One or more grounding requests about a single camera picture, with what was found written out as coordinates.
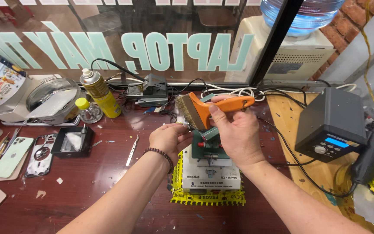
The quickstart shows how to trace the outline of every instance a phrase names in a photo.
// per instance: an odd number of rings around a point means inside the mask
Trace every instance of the spray can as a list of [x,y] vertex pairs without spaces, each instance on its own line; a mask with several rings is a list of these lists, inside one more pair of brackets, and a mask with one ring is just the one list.
[[80,83],[89,92],[105,115],[109,118],[119,116],[122,109],[101,74],[96,71],[90,71],[87,68],[83,69],[82,72],[83,75],[80,77]]

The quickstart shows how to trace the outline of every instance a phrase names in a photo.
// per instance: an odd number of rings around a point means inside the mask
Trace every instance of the blue lcd screen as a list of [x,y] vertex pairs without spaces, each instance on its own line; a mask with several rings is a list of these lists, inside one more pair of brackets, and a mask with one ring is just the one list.
[[347,146],[349,146],[348,144],[343,143],[343,142],[338,141],[338,140],[334,140],[333,138],[327,138],[327,139],[325,139],[325,141],[330,142],[331,144],[335,144],[337,146],[340,146],[342,148],[346,148]]

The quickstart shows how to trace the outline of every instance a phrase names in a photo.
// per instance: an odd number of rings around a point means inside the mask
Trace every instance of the red wooden table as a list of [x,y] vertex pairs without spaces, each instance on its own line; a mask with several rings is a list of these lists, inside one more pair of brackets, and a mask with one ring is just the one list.
[[[143,114],[146,109],[128,107],[115,119],[103,117],[99,122],[87,125],[95,131],[93,143],[102,140],[92,148],[90,157],[54,157],[51,171],[45,176],[24,179],[23,183],[24,166],[17,180],[0,182],[0,189],[7,194],[7,199],[0,205],[0,233],[56,233],[91,206],[141,157],[148,147],[150,133],[163,123],[169,123],[168,116]],[[251,109],[272,122],[266,102],[257,102]],[[0,128],[4,131],[1,141],[8,132],[11,136],[16,127],[0,124]],[[35,138],[58,131],[59,127],[24,126],[19,136]],[[126,167],[137,134],[140,137],[138,146],[130,166]],[[286,163],[277,133],[263,122],[260,122],[260,139],[269,162]],[[288,167],[278,167],[278,170],[290,178]],[[56,182],[59,177],[63,179],[62,184]],[[289,233],[260,191],[247,178],[243,177],[243,182],[244,206],[187,206],[168,202],[171,194],[166,188],[167,180],[164,180],[133,232]],[[47,193],[44,198],[36,198],[38,190]]]

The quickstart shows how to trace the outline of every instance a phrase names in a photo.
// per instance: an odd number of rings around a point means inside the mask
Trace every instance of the hand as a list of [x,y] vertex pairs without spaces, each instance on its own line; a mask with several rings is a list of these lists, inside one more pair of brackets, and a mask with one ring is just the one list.
[[174,165],[178,162],[178,153],[192,142],[193,132],[179,123],[162,125],[150,135],[150,147],[168,154]]
[[[233,97],[218,95],[211,102]],[[211,105],[209,110],[213,119],[211,124],[219,129],[223,149],[239,168],[265,160],[259,144],[258,120],[249,109],[230,112],[227,116],[216,105]]]

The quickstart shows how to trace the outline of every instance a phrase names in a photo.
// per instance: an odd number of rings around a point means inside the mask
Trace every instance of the wooden bead bracelet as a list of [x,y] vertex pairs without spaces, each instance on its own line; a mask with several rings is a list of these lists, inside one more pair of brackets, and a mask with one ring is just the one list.
[[169,172],[168,172],[168,174],[171,174],[174,171],[174,165],[172,164],[172,160],[166,153],[164,153],[163,151],[161,151],[159,149],[149,147],[146,150],[144,150],[144,154],[146,152],[149,152],[149,151],[157,152],[160,155],[164,156],[168,160],[168,162],[169,162]]

